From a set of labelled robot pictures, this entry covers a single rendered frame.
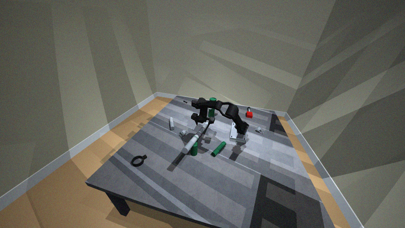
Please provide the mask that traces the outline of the black ring with tab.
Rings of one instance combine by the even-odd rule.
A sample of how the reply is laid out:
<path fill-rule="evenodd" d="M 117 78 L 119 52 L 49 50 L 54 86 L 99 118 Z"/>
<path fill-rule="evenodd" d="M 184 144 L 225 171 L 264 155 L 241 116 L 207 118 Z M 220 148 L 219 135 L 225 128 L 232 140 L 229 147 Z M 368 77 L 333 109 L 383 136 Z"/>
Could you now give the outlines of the black ring with tab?
<path fill-rule="evenodd" d="M 138 163 L 138 164 L 133 164 L 133 162 L 134 162 L 136 159 L 139 159 L 139 158 L 141 158 L 141 159 L 143 159 L 143 160 L 142 160 L 140 163 Z M 134 166 L 134 167 L 139 167 L 140 165 L 142 165 L 142 164 L 144 163 L 144 159 L 146 159 L 146 158 L 147 158 L 146 155 L 134 157 L 134 158 L 132 159 L 132 164 L 133 164 L 133 166 Z"/>

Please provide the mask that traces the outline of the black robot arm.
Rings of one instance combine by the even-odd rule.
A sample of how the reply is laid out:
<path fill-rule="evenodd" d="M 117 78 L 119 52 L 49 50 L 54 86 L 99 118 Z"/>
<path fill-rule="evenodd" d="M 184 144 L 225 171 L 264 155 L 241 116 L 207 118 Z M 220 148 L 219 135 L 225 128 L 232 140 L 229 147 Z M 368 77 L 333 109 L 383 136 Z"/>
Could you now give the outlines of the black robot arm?
<path fill-rule="evenodd" d="M 205 100 L 203 97 L 200 97 L 198 100 L 192 100 L 191 105 L 196 109 L 200 109 L 201 112 L 207 112 L 208 108 L 216 109 L 222 114 L 222 116 L 232 119 L 234 121 L 234 123 L 236 124 L 234 127 L 237 129 L 237 133 L 245 135 L 245 133 L 247 132 L 249 125 L 245 121 L 241 120 L 240 116 L 238 115 L 239 108 L 237 107 L 237 105 L 231 102 L 222 102 L 220 100 L 210 101 Z M 229 105 L 225 114 L 221 111 L 222 105 Z M 206 114 L 200 113 L 197 118 L 197 121 L 199 123 L 206 122 L 207 121 Z"/>

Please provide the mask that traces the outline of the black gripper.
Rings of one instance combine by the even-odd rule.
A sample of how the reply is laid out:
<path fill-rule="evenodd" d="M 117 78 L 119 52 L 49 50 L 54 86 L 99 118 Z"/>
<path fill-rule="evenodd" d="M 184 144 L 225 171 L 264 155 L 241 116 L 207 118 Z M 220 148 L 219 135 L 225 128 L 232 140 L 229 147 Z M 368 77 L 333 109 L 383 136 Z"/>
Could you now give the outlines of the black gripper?
<path fill-rule="evenodd" d="M 201 113 L 201 114 L 206 114 L 206 116 L 207 116 L 207 112 L 201 112 L 201 111 L 200 111 L 200 113 Z M 193 113 L 193 114 L 191 115 L 191 119 L 193 119 L 193 120 L 196 122 L 196 125 L 198 125 L 197 118 L 198 118 L 198 114 L 197 114 L 197 113 Z M 206 117 L 206 118 L 207 118 L 207 117 Z M 209 122 L 208 122 L 208 126 L 207 126 L 207 128 L 208 128 L 210 124 L 214 123 L 215 118 L 214 118 L 214 117 L 210 117 L 210 118 L 207 118 L 207 120 L 209 121 Z"/>

